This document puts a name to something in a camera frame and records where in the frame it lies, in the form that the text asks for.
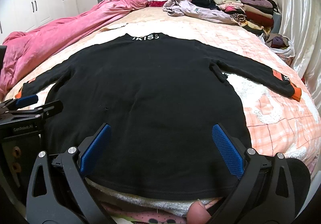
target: metal screw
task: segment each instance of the metal screw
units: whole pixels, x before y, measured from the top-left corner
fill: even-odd
[[[77,150],[76,147],[70,147],[70,148],[68,149],[68,152],[69,152],[70,154],[73,154],[73,153],[76,152],[76,150]]]
[[[46,152],[45,151],[41,151],[41,152],[39,152],[39,154],[38,154],[38,156],[40,157],[40,158],[42,158],[43,156],[45,156],[46,155]]]
[[[277,156],[278,156],[279,159],[284,159],[283,153],[280,153],[280,152],[279,152],[279,153],[277,154]]]
[[[248,154],[254,155],[255,154],[255,149],[248,148]]]

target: blue gripper pad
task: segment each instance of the blue gripper pad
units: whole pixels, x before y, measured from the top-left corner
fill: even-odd
[[[99,157],[106,149],[110,138],[111,127],[106,124],[81,157],[79,172],[83,178],[92,173]]]
[[[29,105],[35,104],[37,102],[38,102],[38,96],[34,94],[34,95],[29,95],[29,96],[21,97],[17,99],[15,106],[16,106],[16,109],[21,109]]]
[[[212,139],[230,173],[240,179],[244,173],[243,158],[218,124],[212,128]]]

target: red garment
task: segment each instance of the red garment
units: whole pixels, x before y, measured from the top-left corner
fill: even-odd
[[[246,16],[247,16],[247,20],[252,20],[253,22],[255,22],[258,25],[262,25],[264,27],[272,27],[274,25],[274,20],[273,19],[269,19],[266,18],[265,16],[260,16],[256,13],[252,13],[252,12],[245,12]]]
[[[148,2],[148,6],[150,6],[150,7],[163,7],[163,5],[166,2],[167,1],[150,1],[150,2]]]

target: bedsheet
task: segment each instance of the bedsheet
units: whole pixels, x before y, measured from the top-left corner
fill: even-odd
[[[264,155],[282,152],[287,158],[298,158],[309,167],[310,172],[313,171],[320,153],[321,119],[311,95],[294,70],[254,34],[238,26],[215,24],[188,16],[172,17],[159,8],[137,10],[50,57],[14,86],[5,99],[14,98],[23,83],[87,46],[113,40],[125,33],[139,37],[156,32],[182,39],[196,39],[233,51],[287,75],[302,89],[300,102],[280,96],[267,87],[238,75],[230,74],[228,80],[242,100],[253,148]],[[31,108],[45,102],[51,87],[52,85],[38,94],[39,102]]]

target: pink blanket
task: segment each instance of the pink blanket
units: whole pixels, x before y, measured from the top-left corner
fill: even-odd
[[[24,76],[46,59],[130,11],[146,7],[147,0],[104,0],[75,17],[60,18],[30,32],[12,32],[0,75],[0,100]]]

